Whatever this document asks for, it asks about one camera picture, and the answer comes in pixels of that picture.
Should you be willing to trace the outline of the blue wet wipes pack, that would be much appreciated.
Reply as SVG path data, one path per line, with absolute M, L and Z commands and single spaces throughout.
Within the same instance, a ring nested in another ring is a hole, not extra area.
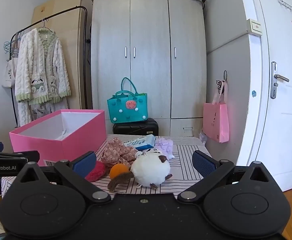
M 154 148 L 155 141 L 156 141 L 156 137 L 152 134 L 149 134 L 149 135 L 142 136 L 142 137 L 134 139 L 134 140 L 126 141 L 126 142 L 124 142 L 124 145 L 126 147 L 132 146 L 136 150 L 142 152 L 143 150 L 147 150 L 149 148 Z

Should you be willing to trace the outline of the orange sponge egg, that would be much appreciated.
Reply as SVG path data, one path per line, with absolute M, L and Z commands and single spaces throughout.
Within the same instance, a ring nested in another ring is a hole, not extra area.
M 118 175 L 121 175 L 122 173 L 127 173 L 129 172 L 129 168 L 128 166 L 126 166 L 125 164 L 115 164 L 109 172 L 109 177 L 110 179 L 114 179 L 115 177 L 117 177 Z

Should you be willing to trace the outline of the white tote bag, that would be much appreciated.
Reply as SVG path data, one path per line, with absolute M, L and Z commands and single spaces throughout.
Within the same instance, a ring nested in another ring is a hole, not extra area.
M 14 57 L 7 61 L 5 71 L 3 73 L 2 87 L 13 88 L 15 84 L 15 75 L 17 70 L 18 58 Z

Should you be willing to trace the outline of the white door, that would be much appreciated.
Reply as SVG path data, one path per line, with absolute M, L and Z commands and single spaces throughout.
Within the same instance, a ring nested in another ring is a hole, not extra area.
M 292 189 L 292 0 L 243 0 L 250 44 L 249 104 L 237 164 L 259 161 Z

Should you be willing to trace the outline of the wall light switch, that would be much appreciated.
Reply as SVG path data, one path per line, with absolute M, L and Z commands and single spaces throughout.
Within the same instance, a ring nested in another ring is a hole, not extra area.
M 255 36 L 262 36 L 263 35 L 263 30 L 260 22 L 252 20 L 252 19 L 247 19 L 247 32 L 250 35 L 255 35 Z

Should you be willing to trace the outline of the pink storage box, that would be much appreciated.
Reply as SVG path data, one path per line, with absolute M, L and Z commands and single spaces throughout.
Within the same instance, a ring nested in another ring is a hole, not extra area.
M 96 152 L 106 140 L 105 111 L 62 109 L 9 133 L 14 152 L 38 151 L 40 166 Z

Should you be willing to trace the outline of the pink paper bag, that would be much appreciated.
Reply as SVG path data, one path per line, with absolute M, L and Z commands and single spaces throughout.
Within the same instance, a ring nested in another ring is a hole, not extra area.
M 220 93 L 215 91 L 213 101 L 203 106 L 203 132 L 210 139 L 225 143 L 229 141 L 230 129 L 227 111 L 228 86 L 225 80 L 221 82 Z

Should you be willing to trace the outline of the grey three-door wardrobe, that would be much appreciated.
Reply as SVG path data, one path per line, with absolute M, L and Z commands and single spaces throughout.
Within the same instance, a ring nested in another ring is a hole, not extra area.
M 205 0 L 92 0 L 94 109 L 119 90 L 148 96 L 162 136 L 197 136 L 206 101 Z

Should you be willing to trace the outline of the light wood cabinet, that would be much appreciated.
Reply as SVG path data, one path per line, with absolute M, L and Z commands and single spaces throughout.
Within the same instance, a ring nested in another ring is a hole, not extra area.
M 86 82 L 88 108 L 92 109 L 92 90 L 90 80 L 90 25 L 92 22 L 92 0 L 48 0 L 37 6 L 33 10 L 32 23 L 40 21 L 42 18 L 55 14 L 62 10 L 81 5 L 87 8 L 87 32 L 86 32 Z M 71 96 L 68 98 L 70 109 L 85 109 L 83 94 L 83 20 L 84 12 L 76 9 L 65 14 L 49 19 L 45 25 L 56 32 L 59 37 L 68 77 L 70 81 Z

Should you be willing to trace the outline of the teal felt handbag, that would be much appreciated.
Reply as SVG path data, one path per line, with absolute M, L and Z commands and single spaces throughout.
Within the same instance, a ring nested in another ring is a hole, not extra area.
M 127 80 L 134 92 L 123 90 Z M 148 94 L 138 93 L 133 82 L 124 77 L 121 81 L 121 90 L 107 100 L 109 119 L 113 124 L 139 122 L 148 120 Z

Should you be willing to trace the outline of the black clothes rack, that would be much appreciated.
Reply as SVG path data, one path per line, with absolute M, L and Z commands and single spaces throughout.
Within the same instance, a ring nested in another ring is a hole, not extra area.
M 88 108 L 88 99 L 87 99 L 87 82 L 86 82 L 86 32 L 87 32 L 87 18 L 88 18 L 88 10 L 86 7 L 81 6 L 81 5 L 77 5 L 74 7 L 71 7 L 69 9 L 66 10 L 62 10 L 60 12 L 57 12 L 55 14 L 49 15 L 47 17 L 42 18 L 40 21 L 34 22 L 30 25 L 28 25 L 27 27 L 20 29 L 19 31 L 17 31 L 12 37 L 10 41 L 7 41 L 4 43 L 4 50 L 7 51 L 9 53 L 9 60 L 11 60 L 14 56 L 14 51 L 15 49 L 12 48 L 12 44 L 17 44 L 18 41 L 18 36 L 20 33 L 23 33 L 25 30 L 30 29 L 30 27 L 33 27 L 39 23 L 45 23 L 45 21 L 48 21 L 49 19 L 59 16 L 61 14 L 65 14 L 67 12 L 76 10 L 76 9 L 82 9 L 84 12 L 84 20 L 83 20 L 83 41 L 82 41 L 82 46 L 83 46 L 83 52 L 82 52 L 82 70 L 83 70 L 83 94 L 84 94 L 84 103 L 85 103 L 85 109 Z

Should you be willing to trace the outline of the black suitcase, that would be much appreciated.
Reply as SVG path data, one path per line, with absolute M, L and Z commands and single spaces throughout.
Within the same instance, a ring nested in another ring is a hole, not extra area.
M 113 125 L 113 134 L 159 136 L 159 126 L 156 120 L 149 118 L 145 121 L 127 122 Z

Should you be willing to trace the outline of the white round plush toy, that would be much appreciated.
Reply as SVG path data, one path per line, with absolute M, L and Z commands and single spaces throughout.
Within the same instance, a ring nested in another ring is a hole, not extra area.
M 169 160 L 163 152 L 149 148 L 143 152 L 138 151 L 129 171 L 112 178 L 107 187 L 109 191 L 114 191 L 117 185 L 133 178 L 139 186 L 157 189 L 173 176 L 170 171 Z

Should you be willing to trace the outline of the red fluffy pouch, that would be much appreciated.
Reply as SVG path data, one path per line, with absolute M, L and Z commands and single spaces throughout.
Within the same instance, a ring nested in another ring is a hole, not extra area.
M 103 162 L 97 161 L 95 167 L 92 171 L 86 175 L 85 179 L 89 182 L 94 182 L 99 180 L 106 173 L 106 166 Z

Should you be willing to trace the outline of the white fluffy robe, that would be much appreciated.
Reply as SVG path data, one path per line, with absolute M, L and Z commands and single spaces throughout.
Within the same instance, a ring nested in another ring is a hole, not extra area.
M 60 39 L 47 28 L 34 28 L 22 36 L 14 95 L 19 126 L 68 108 L 70 82 Z

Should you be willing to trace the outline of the purple plush toy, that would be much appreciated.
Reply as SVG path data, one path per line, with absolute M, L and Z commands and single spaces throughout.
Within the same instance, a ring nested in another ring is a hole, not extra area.
M 173 155 L 174 143 L 164 137 L 156 137 L 154 148 L 160 150 L 168 159 L 175 158 Z

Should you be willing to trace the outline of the floral pink cloth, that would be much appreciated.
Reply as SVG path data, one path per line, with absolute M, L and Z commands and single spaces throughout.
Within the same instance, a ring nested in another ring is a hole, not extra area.
M 101 162 L 107 167 L 112 167 L 116 164 L 124 164 L 128 168 L 135 161 L 135 155 L 138 152 L 133 146 L 125 146 L 119 138 L 110 140 L 101 156 Z

